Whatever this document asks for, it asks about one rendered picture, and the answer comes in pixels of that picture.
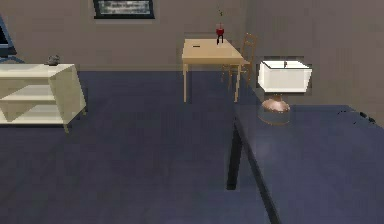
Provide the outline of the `light wooden table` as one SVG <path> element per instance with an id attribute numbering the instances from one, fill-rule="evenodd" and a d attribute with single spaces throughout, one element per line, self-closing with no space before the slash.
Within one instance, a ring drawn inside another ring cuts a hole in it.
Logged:
<path id="1" fill-rule="evenodd" d="M 187 72 L 190 65 L 236 65 L 237 81 L 234 93 L 234 102 L 238 102 L 241 67 L 244 65 L 243 56 L 235 47 L 224 39 L 224 43 L 217 45 L 215 39 L 186 39 L 182 51 L 183 69 L 183 102 L 187 102 Z"/>

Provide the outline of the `wooden chair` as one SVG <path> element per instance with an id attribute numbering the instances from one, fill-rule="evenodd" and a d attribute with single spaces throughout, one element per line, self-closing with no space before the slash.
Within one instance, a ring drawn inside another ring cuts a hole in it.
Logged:
<path id="1" fill-rule="evenodd" d="M 240 51 L 245 63 L 244 65 L 242 65 L 240 73 L 247 75 L 247 78 L 246 78 L 247 85 L 250 83 L 250 80 L 251 80 L 252 67 L 253 67 L 252 63 L 254 61 L 254 52 L 256 49 L 256 42 L 257 42 L 256 36 L 250 33 L 246 33 L 244 36 L 244 41 Z M 228 76 L 229 78 L 231 78 L 233 69 L 236 69 L 236 65 L 228 65 L 228 64 L 222 65 L 221 81 L 223 81 L 225 72 L 228 72 Z"/>

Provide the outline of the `red vase with twig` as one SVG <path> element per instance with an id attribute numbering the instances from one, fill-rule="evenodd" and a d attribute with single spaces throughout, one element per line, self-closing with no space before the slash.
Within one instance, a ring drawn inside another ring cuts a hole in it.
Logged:
<path id="1" fill-rule="evenodd" d="M 222 17 L 224 15 L 223 11 L 218 7 L 218 13 L 219 13 L 219 23 L 216 24 L 216 35 L 217 35 L 217 45 L 221 42 L 224 43 L 224 28 L 222 23 Z"/>

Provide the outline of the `white shade copper lamp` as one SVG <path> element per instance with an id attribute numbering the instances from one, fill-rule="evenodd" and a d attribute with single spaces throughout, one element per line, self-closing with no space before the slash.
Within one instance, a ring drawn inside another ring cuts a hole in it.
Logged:
<path id="1" fill-rule="evenodd" d="M 312 68 L 298 60 L 263 60 L 258 84 L 265 94 L 259 118 L 270 125 L 285 125 L 290 120 L 290 106 L 283 100 L 287 93 L 306 93 Z"/>

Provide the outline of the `dark blue table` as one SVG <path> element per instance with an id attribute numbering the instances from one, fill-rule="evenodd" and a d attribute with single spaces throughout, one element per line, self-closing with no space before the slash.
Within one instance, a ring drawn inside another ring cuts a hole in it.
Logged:
<path id="1" fill-rule="evenodd" d="M 227 188 L 243 152 L 270 224 L 384 224 L 384 129 L 347 106 L 293 106 L 282 126 L 234 106 Z"/>

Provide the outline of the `cream open shelf unit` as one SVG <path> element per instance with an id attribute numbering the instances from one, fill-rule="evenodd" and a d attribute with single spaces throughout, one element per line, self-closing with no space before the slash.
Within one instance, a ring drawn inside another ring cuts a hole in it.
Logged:
<path id="1" fill-rule="evenodd" d="M 0 64 L 0 125 L 68 125 L 86 114 L 74 64 Z"/>

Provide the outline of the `black framed wall picture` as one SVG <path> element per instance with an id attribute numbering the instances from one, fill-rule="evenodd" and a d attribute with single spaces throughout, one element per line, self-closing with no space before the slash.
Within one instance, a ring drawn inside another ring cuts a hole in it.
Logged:
<path id="1" fill-rule="evenodd" d="M 153 0 L 93 0 L 96 19 L 154 19 Z"/>

